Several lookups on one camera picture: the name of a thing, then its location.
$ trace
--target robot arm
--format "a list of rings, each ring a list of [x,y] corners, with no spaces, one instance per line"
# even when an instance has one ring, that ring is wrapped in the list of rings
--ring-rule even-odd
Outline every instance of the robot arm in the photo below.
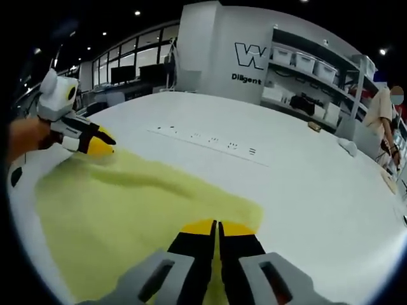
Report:
[[[72,109],[78,80],[57,76],[51,69],[40,86],[38,116],[50,124],[51,131],[61,134],[59,143],[72,152],[92,156],[114,153],[116,141],[101,126],[78,116]]]

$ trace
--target person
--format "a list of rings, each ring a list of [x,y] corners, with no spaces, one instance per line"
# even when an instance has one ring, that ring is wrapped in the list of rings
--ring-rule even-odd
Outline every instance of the person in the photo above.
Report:
[[[402,96],[404,91],[400,86],[382,88],[373,97],[370,108],[363,120],[363,124],[373,130],[383,142],[382,147],[387,147],[389,154],[398,167],[401,162],[401,155],[398,147],[394,143],[391,122],[392,122],[392,99],[396,100]],[[379,164],[385,166],[385,162],[379,161]]]
[[[58,141],[58,135],[50,125],[39,119],[16,119],[9,125],[6,164],[10,166],[18,157],[29,151],[47,149]]]

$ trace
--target dark ceiling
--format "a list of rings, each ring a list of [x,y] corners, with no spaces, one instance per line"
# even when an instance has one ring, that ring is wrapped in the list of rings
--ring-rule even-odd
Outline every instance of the dark ceiling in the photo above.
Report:
[[[77,65],[79,58],[82,61],[94,59],[135,32],[179,19],[183,5],[195,2],[200,1],[74,0],[69,5],[55,3],[50,7],[47,2],[44,5],[27,4],[21,11],[17,8],[27,42],[42,49],[39,55],[31,55],[34,66],[26,65],[24,74],[30,74],[31,82],[38,83],[60,44],[64,46],[57,69],[63,70]],[[404,85],[406,64],[402,56],[405,54],[402,37],[406,36],[406,31],[402,24],[405,17],[396,0],[309,0],[307,3],[300,0],[222,0],[221,3],[283,11],[320,25],[372,58],[389,80]],[[141,12],[139,17],[134,15],[135,10]],[[75,35],[69,37],[75,28]],[[380,48],[389,49],[386,56],[379,54]]]

